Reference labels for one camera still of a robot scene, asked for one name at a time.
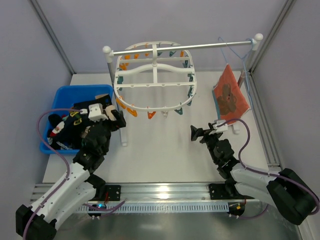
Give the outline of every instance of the white floor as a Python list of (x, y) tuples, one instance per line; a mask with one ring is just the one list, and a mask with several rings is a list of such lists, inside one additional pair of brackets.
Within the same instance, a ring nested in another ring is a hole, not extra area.
[[(127, 114), (128, 146), (122, 147), (119, 132), (113, 132), (109, 153), (105, 161), (94, 174), (110, 183), (156, 183), (156, 182), (215, 182), (222, 181), (205, 144), (191, 142), (190, 125), (197, 128), (208, 127), (208, 122), (217, 119), (217, 112), (212, 96), (212, 88), (222, 72), (197, 72), (197, 92), (191, 106), (183, 108), (183, 115), (169, 112), (165, 119), (160, 112), (148, 119), (146, 112), (139, 112), (138, 117)], [(240, 72), (234, 72), (238, 79)], [(141, 82), (147, 82), (150, 73), (142, 73)], [(159, 73), (160, 79), (177, 76), (168, 72)], [(75, 74), (71, 85), (111, 84), (108, 74)], [(248, 101), (243, 85), (242, 93)], [(182, 93), (166, 92), (165, 103), (179, 100)], [(125, 99), (135, 105), (159, 102), (154, 92), (124, 92)], [(249, 125), (251, 140), (242, 153), (243, 161), (251, 166), (267, 170), (267, 160), (259, 137), (252, 111), (242, 119)], [(240, 134), (233, 134), (231, 127), (221, 139), (229, 139), (235, 157), (247, 139), (244, 126), (240, 125)], [(74, 156), (67, 155), (69, 162)], [(63, 161), (52, 154), (46, 168), (43, 183), (54, 183), (65, 172)]]

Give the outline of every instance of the metal rod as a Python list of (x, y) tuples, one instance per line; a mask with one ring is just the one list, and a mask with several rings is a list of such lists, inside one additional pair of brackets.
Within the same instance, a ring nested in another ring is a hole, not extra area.
[[(200, 44), (200, 45), (189, 45), (189, 46), (170, 46), (170, 47), (159, 47), (157, 52), (164, 51), (177, 51), (177, 50), (190, 50), (190, 49), (209, 49), (209, 48), (224, 48), (224, 47), (234, 47), (234, 46), (244, 46), (251, 45), (251, 41), (235, 41), (235, 42), (220, 42), (211, 44)], [(138, 54), (138, 53), (152, 53), (152, 48), (146, 49), (134, 49), (134, 50), (124, 50), (124, 51), (114, 51), (113, 56), (120, 56), (125, 54)]]
[(114, 86), (115, 86), (114, 66), (113, 66), (112, 62), (108, 62), (107, 65), (108, 65), (108, 69), (109, 69), (109, 74), (110, 74), (110, 78), (111, 78), (112, 87), (114, 88)]
[(72, 67), (64, 49), (62, 48), (54, 30), (52, 29), (44, 11), (41, 9), (39, 3), (37, 0), (28, 0), (31, 7), (34, 9), (35, 14), (37, 15), (38, 19), (40, 20), (42, 26), (44, 27), (45, 31), (47, 32), (51, 42), (53, 43), (53, 46), (57, 50), (58, 54), (62, 58), (63, 63), (68, 68), (71, 75), (75, 74), (75, 70)]
[[(245, 61), (245, 68), (247, 70), (247, 74), (249, 74), (249, 71), (250, 71), (250, 64), (251, 64), (251, 61), (252, 59), (254, 58), (254, 55), (255, 55), (256, 51), (251, 51), (248, 58), (246, 59)], [(241, 71), (241, 74), (240, 74), (240, 77), (238, 79), (238, 86), (239, 88), (241, 88), (242, 84), (244, 83), (246, 79), (246, 73), (245, 73), (245, 69), (243, 68), (242, 71)]]

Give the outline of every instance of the clothespin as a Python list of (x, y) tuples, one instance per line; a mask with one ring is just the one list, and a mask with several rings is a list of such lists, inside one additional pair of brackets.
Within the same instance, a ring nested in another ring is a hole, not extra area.
[(168, 111), (161, 111), (161, 113), (165, 119), (168, 117)]
[(123, 99), (122, 96), (119, 96), (119, 98), (115, 99), (116, 103), (119, 104), (123, 109), (126, 109), (126, 105), (124, 105), (119, 99)]
[(134, 117), (138, 116), (138, 113), (136, 110), (132, 110), (131, 108), (127, 107), (126, 110)]
[(127, 70), (127, 66), (123, 63), (123, 64), (119, 64), (119, 67), (123, 70), (126, 71)]
[(175, 109), (174, 111), (175, 111), (177, 114), (179, 114), (179, 115), (184, 114), (184, 112), (183, 112), (183, 110), (182, 110), (182, 107), (181, 107), (180, 109)]
[(124, 59), (125, 59), (125, 60), (129, 60), (130, 58), (131, 58), (130, 55), (125, 55), (125, 56), (124, 56)]
[(153, 112), (148, 111), (148, 119), (152, 119), (155, 114), (156, 114), (155, 111), (153, 111)]
[(186, 69), (188, 67), (188, 60), (185, 60), (183, 63), (182, 63), (183, 67)]
[(146, 52), (144, 55), (145, 55), (146, 57), (148, 57), (148, 56), (149, 56), (149, 52)]

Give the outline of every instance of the teal clothespin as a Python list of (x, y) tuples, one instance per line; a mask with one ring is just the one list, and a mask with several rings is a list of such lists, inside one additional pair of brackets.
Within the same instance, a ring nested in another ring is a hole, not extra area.
[(118, 76), (117, 84), (122, 84), (124, 82), (124, 76)]
[(170, 51), (169, 56), (172, 57), (177, 51)]
[[(189, 91), (188, 91), (188, 98), (190, 98), (192, 96), (191, 92), (192, 92), (193, 86), (190, 86)], [(187, 105), (190, 107), (192, 104), (192, 100), (190, 102), (187, 103)]]
[(175, 111), (177, 114), (179, 114), (179, 115), (184, 114), (184, 112), (183, 112), (183, 110), (182, 110), (182, 107), (181, 107), (180, 109), (175, 109), (174, 111)]
[(188, 98), (190, 98), (192, 96), (192, 89), (193, 89), (193, 86), (190, 86), (189, 88), (189, 91), (188, 91)]
[(186, 69), (188, 67), (188, 60), (185, 60), (184, 63), (182, 63), (182, 65)]

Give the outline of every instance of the purple cable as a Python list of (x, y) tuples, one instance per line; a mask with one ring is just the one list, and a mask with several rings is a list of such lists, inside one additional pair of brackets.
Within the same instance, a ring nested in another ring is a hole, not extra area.
[[(320, 203), (319, 203), (319, 200), (318, 200), (317, 196), (316, 196), (311, 190), (309, 190), (308, 188), (306, 188), (306, 187), (303, 186), (302, 184), (300, 184), (300, 183), (298, 183), (298, 182), (296, 182), (296, 181), (294, 181), (294, 180), (292, 180), (292, 179), (290, 179), (290, 178), (287, 178), (287, 177), (285, 177), (285, 176), (281, 176), (281, 175), (279, 175), (279, 174), (274, 174), (274, 173), (267, 173), (267, 172), (265, 172), (265, 171), (259, 171), (259, 170), (250, 168), (250, 167), (248, 167), (248, 166), (246, 166), (246, 165), (244, 164), (244, 162), (243, 162), (242, 159), (241, 159), (241, 153), (242, 153), (242, 151), (245, 149), (245, 147), (248, 145), (249, 140), (250, 140), (250, 130), (249, 130), (249, 127), (248, 127), (248, 125), (246, 124), (246, 122), (243, 121), (243, 120), (240, 119), (240, 118), (233, 118), (233, 119), (230, 119), (230, 120), (228, 120), (228, 121), (226, 121), (226, 122), (218, 125), (217, 127), (221, 127), (221, 126), (223, 126), (223, 125), (225, 125), (225, 124), (228, 124), (228, 123), (230, 123), (230, 122), (233, 122), (233, 121), (239, 121), (239, 122), (243, 123), (243, 125), (244, 125), (245, 128), (246, 128), (247, 134), (248, 134), (248, 137), (247, 137), (247, 139), (246, 139), (246, 142), (245, 142), (245, 144), (243, 145), (243, 147), (239, 150), (239, 154), (238, 154), (239, 162), (240, 162), (240, 164), (244, 167), (244, 169), (249, 170), (249, 171), (251, 171), (251, 172), (254, 172), (254, 173), (256, 173), (256, 174), (262, 174), (262, 175), (265, 175), (265, 176), (272, 176), (272, 177), (280, 178), (280, 179), (283, 179), (283, 180), (285, 180), (285, 181), (288, 181), (288, 182), (290, 182), (290, 183), (298, 186), (300, 189), (302, 189), (302, 190), (306, 191), (308, 194), (310, 194), (310, 195), (313, 197), (313, 199), (314, 199), (316, 208), (315, 208), (315, 210), (314, 210), (313, 212), (311, 212), (309, 215), (314, 215), (314, 214), (318, 213), (319, 210), (320, 210)], [(265, 208), (265, 210), (264, 210), (262, 213), (260, 213), (260, 214), (258, 215), (258, 217), (261, 216), (263, 213), (265, 213), (266, 210), (267, 210), (267, 208), (268, 208), (268, 206)], [(243, 218), (245, 218), (245, 219), (252, 219), (252, 218), (256, 218), (256, 216), (254, 216), (254, 217), (247, 217), (247, 218), (246, 218), (246, 217), (243, 217)]]
[[(51, 198), (51, 196), (53, 194), (55, 194), (55, 192), (57, 192), (61, 186), (67, 181), (69, 175), (70, 175), (70, 166), (69, 166), (69, 163), (68, 161), (66, 160), (66, 158), (60, 154), (57, 150), (53, 149), (44, 139), (43, 137), (41, 136), (41, 133), (40, 133), (40, 130), (39, 130), (39, 125), (40, 125), (40, 121), (41, 119), (46, 115), (46, 114), (49, 114), (49, 113), (52, 113), (52, 112), (57, 112), (57, 111), (71, 111), (71, 112), (74, 112), (74, 111), (79, 111), (79, 110), (76, 110), (76, 109), (72, 109), (72, 108), (55, 108), (55, 109), (51, 109), (49, 111), (46, 111), (44, 113), (42, 113), (38, 120), (36, 121), (36, 133), (38, 134), (39, 138), (41, 139), (41, 141), (43, 142), (43, 144), (49, 148), (51, 151), (53, 151), (55, 154), (57, 154), (65, 163), (65, 166), (66, 166), (66, 175), (65, 175), (65, 178), (61, 181), (61, 183), (52, 191), (48, 194), (48, 196), (43, 199), (43, 201), (40, 203), (40, 205), (35, 209), (35, 211), (33, 212), (33, 214), (31, 215), (31, 217), (29, 218), (28, 222), (26, 223), (25, 225), (25, 228), (24, 228), (24, 231), (23, 231), (23, 236), (22, 236), (22, 240), (27, 240), (27, 233), (28, 233), (28, 229), (30, 227), (30, 224), (32, 222), (32, 220), (34, 219), (34, 217), (36, 216), (36, 214), (39, 212), (41, 206), (43, 206), (49, 198)], [(118, 206), (121, 207), (125, 202), (121, 202)]]
[[(95, 209), (95, 210), (98, 210), (98, 211), (101, 211), (101, 212), (106, 212), (106, 211), (111, 211), (109, 213), (106, 213), (104, 215), (102, 215), (100, 217), (100, 219), (106, 217), (106, 216), (110, 216), (111, 214), (113, 214), (115, 211), (117, 211), (123, 204), (125, 204), (125, 201), (122, 201), (120, 202), (117, 206), (114, 206), (114, 207), (111, 207), (111, 208), (108, 208), (108, 209), (104, 209), (104, 208), (99, 208), (99, 207), (94, 207), (94, 206), (91, 206), (89, 204), (83, 204), (84, 206), (90, 208), (90, 209)], [(89, 221), (89, 220), (92, 220), (92, 218), (86, 218), (86, 219), (83, 219), (81, 220), (80, 222), (76, 223), (76, 225), (72, 226), (72, 227), (69, 227), (69, 228), (65, 228), (65, 229), (59, 229), (59, 231), (69, 231), (69, 230), (72, 230), (74, 229), (75, 227)]]
[(114, 207), (110, 207), (110, 208), (100, 208), (100, 207), (96, 207), (96, 206), (91, 206), (91, 205), (89, 205), (89, 204), (86, 204), (86, 203), (84, 203), (84, 204), (82, 204), (83, 206), (86, 206), (86, 207), (88, 207), (88, 208), (90, 208), (90, 209), (93, 209), (93, 210), (96, 210), (96, 211), (100, 211), (100, 212), (109, 212), (109, 211), (116, 211), (116, 210), (118, 210), (124, 203), (125, 203), (126, 201), (122, 201), (122, 202), (120, 202), (117, 206), (114, 206)]
[(239, 216), (238, 218), (239, 218), (239, 219), (244, 219), (244, 220), (257, 219), (257, 218), (259, 218), (260, 216), (262, 216), (263, 214), (265, 214), (265, 212), (268, 210), (268, 208), (269, 208), (269, 204), (267, 204), (267, 205), (265, 206), (265, 209), (264, 209), (261, 213), (259, 213), (258, 215), (255, 215), (255, 216)]

